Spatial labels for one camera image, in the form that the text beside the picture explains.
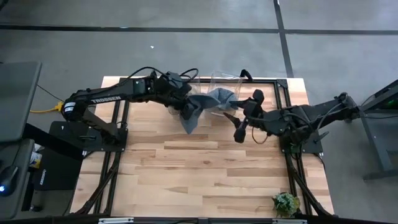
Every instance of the small green plant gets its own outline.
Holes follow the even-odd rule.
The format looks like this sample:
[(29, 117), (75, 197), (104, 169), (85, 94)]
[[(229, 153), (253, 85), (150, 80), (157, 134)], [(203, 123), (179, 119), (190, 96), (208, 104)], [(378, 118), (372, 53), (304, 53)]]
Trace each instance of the small green plant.
[(276, 195), (272, 200), (274, 209), (276, 209), (276, 217), (290, 218), (300, 207), (299, 198), (287, 192)]

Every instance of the wood plank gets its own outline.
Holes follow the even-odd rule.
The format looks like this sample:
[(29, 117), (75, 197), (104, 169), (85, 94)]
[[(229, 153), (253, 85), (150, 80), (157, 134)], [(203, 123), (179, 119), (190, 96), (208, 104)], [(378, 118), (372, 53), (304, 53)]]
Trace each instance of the wood plank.
[[(119, 78), (104, 77), (102, 87), (117, 83)], [(287, 81), (292, 104), (307, 104), (303, 80)], [(255, 89), (264, 92), (264, 110), (276, 109), (272, 85), (245, 84), (239, 99), (250, 97)], [(110, 122), (113, 105), (98, 105), (96, 115)], [(238, 110), (236, 116), (242, 118), (243, 111)], [(198, 127), (188, 135), (177, 116), (153, 102), (131, 104), (127, 123), (129, 136), (119, 167), (112, 216), (274, 218), (271, 198), (289, 191), (278, 137), (271, 136), (258, 145), (248, 129), (245, 143), (238, 144), (230, 121), (209, 113), (201, 115)], [(265, 135), (254, 130), (259, 141)], [(103, 152), (95, 152), (83, 161), (71, 212), (77, 211), (98, 185), (103, 157)], [(308, 187), (333, 213), (321, 162), (315, 156), (303, 155), (303, 164)]]

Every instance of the wooden tabletop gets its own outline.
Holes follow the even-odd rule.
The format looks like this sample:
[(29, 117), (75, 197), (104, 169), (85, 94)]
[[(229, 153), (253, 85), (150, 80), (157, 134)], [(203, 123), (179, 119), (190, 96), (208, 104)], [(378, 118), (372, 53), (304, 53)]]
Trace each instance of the wooden tabletop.
[[(104, 77), (102, 87), (117, 83), (119, 78)], [(303, 79), (287, 80), (292, 104), (308, 104)], [(264, 110), (276, 109), (272, 85), (243, 84), (239, 99), (250, 97), (255, 89), (264, 92)], [(201, 91), (206, 92), (205, 85)], [(114, 103), (97, 105), (95, 114), (110, 122), (113, 107)], [(236, 115), (242, 117), (242, 111)], [(245, 142), (236, 143), (233, 124), (224, 117), (206, 113), (188, 135), (177, 117), (153, 102), (131, 104), (127, 122), (129, 136), (119, 167), (112, 216), (276, 216), (271, 197), (289, 191), (285, 159), (277, 137), (256, 144), (248, 128)], [(254, 130), (256, 139), (265, 136)], [(104, 153), (95, 152), (83, 161), (71, 212), (78, 210), (97, 187), (103, 157)], [(303, 155), (303, 163), (308, 187), (323, 207), (333, 213), (322, 163), (308, 154)]]

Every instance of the concrete floor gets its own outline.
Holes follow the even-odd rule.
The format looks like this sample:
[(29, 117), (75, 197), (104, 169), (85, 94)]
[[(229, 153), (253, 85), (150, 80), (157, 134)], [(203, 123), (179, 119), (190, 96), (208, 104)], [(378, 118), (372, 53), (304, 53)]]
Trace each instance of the concrete floor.
[[(398, 29), (395, 0), (279, 0), (286, 29)], [(12, 0), (1, 23), (29, 25), (278, 28), (272, 0)], [(347, 91), (358, 103), (397, 79), (397, 35), (287, 35), (294, 77), (304, 78), (311, 104)], [(105, 75), (128, 75), (150, 65), (181, 72), (197, 67), (255, 77), (283, 77), (279, 34), (173, 32), (50, 32), (0, 30), (0, 61), (43, 62), (39, 83), (67, 98), (96, 88)], [(36, 91), (36, 110), (57, 101)], [(59, 114), (32, 114), (48, 130)], [(377, 160), (360, 121), (335, 122), (323, 140), (335, 213), (341, 217), (398, 222), (398, 177), (364, 182)], [(57, 200), (49, 215), (61, 214)]]

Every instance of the gray cloth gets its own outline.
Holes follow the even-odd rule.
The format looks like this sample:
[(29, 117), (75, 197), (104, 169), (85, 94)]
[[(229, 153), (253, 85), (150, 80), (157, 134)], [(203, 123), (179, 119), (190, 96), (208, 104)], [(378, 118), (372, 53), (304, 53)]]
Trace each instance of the gray cloth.
[(230, 90), (224, 88), (215, 88), (214, 90), (211, 90), (209, 93), (207, 93), (207, 95), (212, 96), (220, 101), (219, 105), (217, 105), (217, 108), (220, 110), (238, 109), (237, 106), (232, 106), (231, 103), (229, 103), (230, 101), (238, 100), (235, 93)]
[(216, 98), (208, 95), (190, 95), (188, 99), (197, 106), (192, 113), (192, 116), (188, 120), (184, 120), (182, 116), (180, 116), (180, 121), (182, 126), (184, 127), (187, 134), (191, 134), (192, 131), (198, 126), (198, 118), (203, 112), (204, 109), (209, 109), (219, 105), (220, 101)]

